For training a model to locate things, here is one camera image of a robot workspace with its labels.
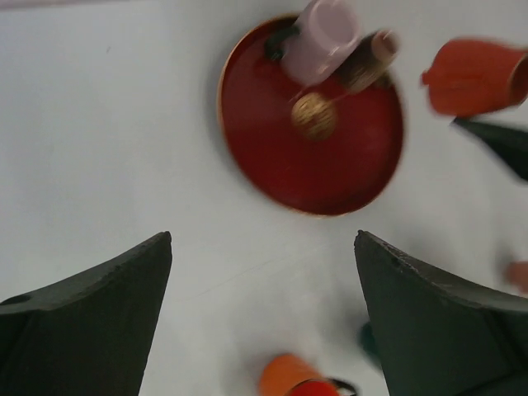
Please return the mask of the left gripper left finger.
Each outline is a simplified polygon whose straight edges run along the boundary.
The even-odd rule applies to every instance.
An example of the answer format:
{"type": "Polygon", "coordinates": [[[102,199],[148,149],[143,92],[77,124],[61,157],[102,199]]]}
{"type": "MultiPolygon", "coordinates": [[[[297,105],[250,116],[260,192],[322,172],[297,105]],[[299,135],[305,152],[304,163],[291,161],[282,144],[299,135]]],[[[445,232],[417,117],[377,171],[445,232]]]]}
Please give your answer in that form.
{"type": "Polygon", "coordinates": [[[137,395],[172,266],[158,233],[1,303],[3,395],[137,395]]]}

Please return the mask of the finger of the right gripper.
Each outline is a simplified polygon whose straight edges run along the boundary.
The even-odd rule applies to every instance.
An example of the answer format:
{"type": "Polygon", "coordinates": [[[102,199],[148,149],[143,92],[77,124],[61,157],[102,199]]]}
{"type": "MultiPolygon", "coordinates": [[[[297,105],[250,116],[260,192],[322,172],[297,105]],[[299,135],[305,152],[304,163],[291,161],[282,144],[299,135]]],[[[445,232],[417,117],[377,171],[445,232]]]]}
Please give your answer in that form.
{"type": "Polygon", "coordinates": [[[459,117],[451,124],[481,140],[518,178],[527,181],[527,129],[459,117]]]}

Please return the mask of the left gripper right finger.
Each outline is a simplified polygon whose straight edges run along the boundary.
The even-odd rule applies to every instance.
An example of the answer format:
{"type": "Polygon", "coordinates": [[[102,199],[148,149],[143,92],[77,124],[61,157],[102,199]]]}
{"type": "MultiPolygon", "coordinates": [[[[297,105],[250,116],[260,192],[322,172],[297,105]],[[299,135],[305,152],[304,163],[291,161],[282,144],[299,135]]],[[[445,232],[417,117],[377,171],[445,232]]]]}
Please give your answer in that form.
{"type": "Polygon", "coordinates": [[[417,260],[372,233],[354,242],[392,395],[525,395],[527,300],[417,260]]]}

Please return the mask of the small orange cup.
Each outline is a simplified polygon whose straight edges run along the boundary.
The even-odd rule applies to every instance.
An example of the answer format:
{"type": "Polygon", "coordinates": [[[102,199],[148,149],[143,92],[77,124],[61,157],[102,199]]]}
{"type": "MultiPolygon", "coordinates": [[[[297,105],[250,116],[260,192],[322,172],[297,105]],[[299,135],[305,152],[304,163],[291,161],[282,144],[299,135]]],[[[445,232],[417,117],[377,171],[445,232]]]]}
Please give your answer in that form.
{"type": "Polygon", "coordinates": [[[519,106],[527,98],[527,49],[496,40],[455,38],[421,76],[432,109],[471,117],[519,106]]]}

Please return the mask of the red mug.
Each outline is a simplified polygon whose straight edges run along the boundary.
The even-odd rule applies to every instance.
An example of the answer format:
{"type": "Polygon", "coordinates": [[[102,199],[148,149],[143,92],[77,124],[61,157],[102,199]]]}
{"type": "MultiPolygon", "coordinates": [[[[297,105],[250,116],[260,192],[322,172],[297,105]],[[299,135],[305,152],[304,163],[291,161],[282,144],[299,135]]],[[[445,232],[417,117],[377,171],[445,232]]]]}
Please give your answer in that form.
{"type": "Polygon", "coordinates": [[[358,396],[354,384],[334,378],[311,379],[296,385],[287,396],[358,396]]]}

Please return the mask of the orange mug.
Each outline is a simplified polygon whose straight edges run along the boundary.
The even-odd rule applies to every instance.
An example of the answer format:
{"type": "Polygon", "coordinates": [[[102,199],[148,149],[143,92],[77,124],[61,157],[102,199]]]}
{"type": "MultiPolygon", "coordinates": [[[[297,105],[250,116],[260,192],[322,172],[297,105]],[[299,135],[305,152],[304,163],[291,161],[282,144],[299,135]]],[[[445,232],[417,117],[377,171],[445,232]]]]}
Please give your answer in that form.
{"type": "Polygon", "coordinates": [[[314,366],[297,355],[279,355],[263,369],[258,380],[258,394],[284,396],[294,387],[307,381],[325,382],[326,380],[314,366]]]}

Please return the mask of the brown textured cup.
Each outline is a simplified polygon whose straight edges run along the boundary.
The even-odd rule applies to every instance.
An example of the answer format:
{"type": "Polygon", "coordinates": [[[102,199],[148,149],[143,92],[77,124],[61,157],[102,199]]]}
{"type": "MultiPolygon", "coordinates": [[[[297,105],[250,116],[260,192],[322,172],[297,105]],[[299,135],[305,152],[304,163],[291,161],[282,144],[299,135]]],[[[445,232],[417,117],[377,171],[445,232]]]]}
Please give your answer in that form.
{"type": "Polygon", "coordinates": [[[376,83],[385,76],[399,48],[399,37],[393,30],[379,29],[366,35],[337,69],[341,85],[356,94],[376,83]]]}

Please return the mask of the lilac mug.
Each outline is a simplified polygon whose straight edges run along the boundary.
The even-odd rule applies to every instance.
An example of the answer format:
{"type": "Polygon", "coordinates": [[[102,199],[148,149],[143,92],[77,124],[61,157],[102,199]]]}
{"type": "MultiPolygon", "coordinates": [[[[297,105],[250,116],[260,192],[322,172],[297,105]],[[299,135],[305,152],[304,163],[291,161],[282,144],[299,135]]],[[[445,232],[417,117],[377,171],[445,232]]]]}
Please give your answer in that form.
{"type": "Polygon", "coordinates": [[[294,27],[299,32],[285,40],[280,66],[302,87],[329,78],[361,40],[360,22],[347,1],[312,1],[299,14],[294,27]]]}

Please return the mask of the round red tray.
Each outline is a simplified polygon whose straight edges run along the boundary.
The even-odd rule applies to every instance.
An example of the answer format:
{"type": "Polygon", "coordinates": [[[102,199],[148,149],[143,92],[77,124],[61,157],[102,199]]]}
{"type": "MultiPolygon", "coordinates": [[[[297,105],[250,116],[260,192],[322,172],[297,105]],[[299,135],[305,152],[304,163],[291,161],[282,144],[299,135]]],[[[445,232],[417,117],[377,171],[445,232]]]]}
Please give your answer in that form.
{"type": "Polygon", "coordinates": [[[264,55],[290,26],[283,14],[251,29],[226,59],[217,90],[219,127],[244,176],[276,203],[338,216],[375,200],[402,156],[405,111],[392,74],[356,94],[335,78],[302,89],[264,55]]]}

